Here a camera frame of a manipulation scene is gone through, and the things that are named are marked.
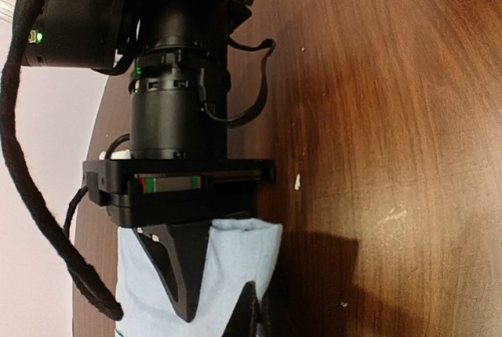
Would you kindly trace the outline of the light blue shirt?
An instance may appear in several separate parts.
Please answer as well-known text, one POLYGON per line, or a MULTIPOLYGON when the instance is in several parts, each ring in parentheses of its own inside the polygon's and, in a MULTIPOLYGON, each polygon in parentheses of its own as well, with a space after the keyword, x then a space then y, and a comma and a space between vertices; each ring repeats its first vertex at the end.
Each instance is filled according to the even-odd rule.
POLYGON ((116 336, 221 336, 244 285, 262 299, 270 284, 283 227, 261 219, 215 219, 209 230, 198 309, 178 317, 155 269, 129 229, 118 230, 116 295, 124 317, 116 336))

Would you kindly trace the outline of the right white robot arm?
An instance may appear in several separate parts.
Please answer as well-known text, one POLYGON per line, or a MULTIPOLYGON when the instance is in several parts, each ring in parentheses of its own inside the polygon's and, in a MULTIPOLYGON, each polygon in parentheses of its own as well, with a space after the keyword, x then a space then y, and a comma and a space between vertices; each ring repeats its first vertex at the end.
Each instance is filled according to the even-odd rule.
POLYGON ((248 216, 258 181, 275 180, 275 164, 230 159, 227 132, 263 111, 267 82, 251 107, 227 113, 232 33, 254 0, 16 0, 13 36, 1 80, 5 164, 32 219, 64 260, 78 290, 113 321, 123 311, 48 210, 16 137, 21 67, 80 67, 129 74, 131 129, 115 140, 131 156, 83 165, 82 188, 67 215, 88 197, 111 220, 131 228, 178 317, 193 321, 214 219, 248 216))

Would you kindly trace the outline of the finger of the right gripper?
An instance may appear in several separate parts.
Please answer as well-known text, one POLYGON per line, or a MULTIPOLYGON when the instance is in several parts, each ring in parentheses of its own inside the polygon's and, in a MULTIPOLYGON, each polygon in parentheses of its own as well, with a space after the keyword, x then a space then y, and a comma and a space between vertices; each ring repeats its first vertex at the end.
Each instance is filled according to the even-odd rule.
POLYGON ((175 314, 195 319, 200 299, 209 222, 137 227, 134 234, 155 268, 175 314))

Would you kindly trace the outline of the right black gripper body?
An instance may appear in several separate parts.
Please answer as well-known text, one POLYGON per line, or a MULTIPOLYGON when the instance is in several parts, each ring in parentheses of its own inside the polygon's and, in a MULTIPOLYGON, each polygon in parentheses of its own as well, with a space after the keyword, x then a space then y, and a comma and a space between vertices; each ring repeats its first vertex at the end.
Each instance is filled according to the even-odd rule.
POLYGON ((274 182, 272 160, 106 159, 82 167, 89 199, 120 227, 191 223, 253 210, 260 181, 274 182))

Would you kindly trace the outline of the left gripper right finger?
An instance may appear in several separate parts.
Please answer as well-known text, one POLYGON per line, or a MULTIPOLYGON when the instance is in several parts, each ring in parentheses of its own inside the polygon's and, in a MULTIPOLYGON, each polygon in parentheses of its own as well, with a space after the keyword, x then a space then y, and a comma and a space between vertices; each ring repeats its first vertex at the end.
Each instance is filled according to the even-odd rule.
POLYGON ((299 332, 289 314, 286 298, 280 289, 270 285, 261 302, 264 335, 268 337, 297 337, 299 332))

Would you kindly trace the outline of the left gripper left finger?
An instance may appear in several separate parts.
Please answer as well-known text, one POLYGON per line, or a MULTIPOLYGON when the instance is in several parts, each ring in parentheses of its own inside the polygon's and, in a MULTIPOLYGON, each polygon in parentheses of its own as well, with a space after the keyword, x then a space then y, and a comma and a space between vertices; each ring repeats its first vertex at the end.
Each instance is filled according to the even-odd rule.
POLYGON ((246 282, 231 317, 224 329, 223 337, 255 337, 260 321, 260 304, 254 281, 246 282))

